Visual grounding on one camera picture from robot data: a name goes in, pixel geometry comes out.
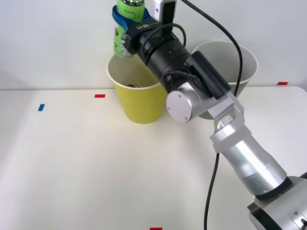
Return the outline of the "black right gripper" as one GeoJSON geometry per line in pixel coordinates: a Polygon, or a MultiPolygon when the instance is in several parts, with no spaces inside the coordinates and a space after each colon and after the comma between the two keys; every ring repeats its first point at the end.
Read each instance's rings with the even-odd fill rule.
{"type": "Polygon", "coordinates": [[[122,16],[117,5],[112,8],[112,17],[127,35],[125,48],[131,54],[141,58],[162,55],[167,52],[166,47],[174,40],[173,23],[161,23],[151,18],[147,8],[144,8],[143,22],[131,23],[131,19],[122,16]]]}

